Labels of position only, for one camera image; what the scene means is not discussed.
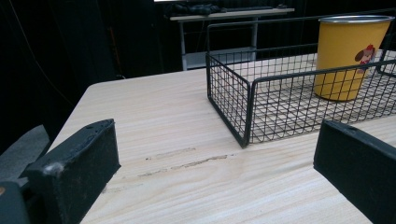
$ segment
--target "cable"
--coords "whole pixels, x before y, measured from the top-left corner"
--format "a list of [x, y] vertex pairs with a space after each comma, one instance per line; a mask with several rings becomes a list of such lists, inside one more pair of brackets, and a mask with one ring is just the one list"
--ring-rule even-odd
[[202, 33], [204, 32], [205, 21], [202, 21], [201, 32], [198, 35], [197, 47], [195, 48], [195, 52], [198, 52], [199, 43], [201, 42]]
[[27, 45], [27, 48], [29, 49], [29, 52], [30, 52], [31, 56], [33, 57], [33, 60], [35, 61], [35, 64], [36, 64], [37, 67], [39, 68], [41, 74], [42, 74], [43, 77], [48, 81], [48, 83], [51, 85], [51, 87], [52, 87], [53, 89], [55, 89], [55, 91], [58, 92], [58, 93], [62, 96], [62, 98], [64, 98], [64, 100], [65, 100], [67, 103], [69, 103], [71, 106], [75, 107], [75, 105], [72, 104], [72, 103], [67, 99], [67, 97], [66, 97], [66, 96], [65, 96], [65, 95], [64, 95], [64, 94], [52, 83], [52, 81], [50, 80], [50, 78], [47, 76], [47, 74], [44, 72], [44, 70], [43, 70], [42, 67], [40, 66], [40, 63], [35, 59], [35, 55], [34, 55], [34, 53], [33, 53], [33, 51], [32, 51], [32, 48], [31, 48], [31, 46], [30, 46], [30, 44], [29, 44], [29, 41], [27, 40], [27, 36], [26, 36], [25, 32], [23, 31], [23, 28], [22, 28], [22, 26], [21, 26], [20, 19], [18, 18], [17, 12], [15, 11], [15, 8], [14, 8], [14, 6], [12, 5], [12, 3], [11, 3], [10, 1], [9, 1], [9, 3], [10, 3], [10, 6], [11, 6], [11, 8], [12, 8], [12, 11], [13, 11], [13, 13], [14, 13], [14, 15], [15, 15], [15, 19], [17, 20], [17, 23], [18, 23], [18, 25], [19, 25], [20, 28], [21, 28], [21, 33], [22, 33], [23, 39], [24, 39], [24, 41], [25, 41], [25, 43], [26, 43], [26, 45]]
[[207, 35], [205, 35], [204, 49], [206, 49], [206, 46], [207, 46]]

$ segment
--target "yellow cup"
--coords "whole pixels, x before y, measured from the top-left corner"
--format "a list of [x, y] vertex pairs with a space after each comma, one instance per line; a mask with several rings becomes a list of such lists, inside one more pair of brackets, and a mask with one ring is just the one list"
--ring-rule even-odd
[[[320, 19], [317, 69], [369, 63], [393, 20], [394, 17], [373, 15]], [[314, 92], [328, 100], [353, 100], [365, 72], [354, 69], [316, 75]]]

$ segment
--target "cup rim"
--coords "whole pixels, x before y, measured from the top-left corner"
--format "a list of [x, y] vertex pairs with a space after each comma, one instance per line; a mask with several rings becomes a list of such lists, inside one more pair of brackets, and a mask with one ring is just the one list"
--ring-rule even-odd
[[359, 15], [359, 16], [335, 16], [325, 17], [319, 19], [320, 22], [331, 22], [331, 23], [372, 23], [372, 22], [384, 22], [393, 21], [395, 18], [392, 16], [381, 16], [381, 15]]

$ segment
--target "light wood tabletop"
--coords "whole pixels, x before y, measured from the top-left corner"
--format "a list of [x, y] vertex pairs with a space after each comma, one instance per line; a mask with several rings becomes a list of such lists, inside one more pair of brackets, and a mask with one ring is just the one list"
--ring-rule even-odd
[[[318, 133], [242, 149], [205, 69], [90, 86], [51, 148], [114, 119], [121, 168], [82, 223], [370, 223], [313, 168]], [[396, 146], [396, 117], [353, 126]]]

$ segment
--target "wire basket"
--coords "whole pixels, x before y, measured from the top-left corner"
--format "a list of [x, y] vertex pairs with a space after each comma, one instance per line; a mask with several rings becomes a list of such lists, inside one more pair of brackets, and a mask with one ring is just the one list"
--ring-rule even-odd
[[[323, 70], [316, 69], [317, 44], [209, 51], [207, 97], [241, 147], [316, 132], [324, 119], [355, 123], [396, 114], [394, 36], [387, 34], [372, 63]], [[354, 100], [331, 101], [313, 92], [319, 74], [360, 69], [368, 72]]]

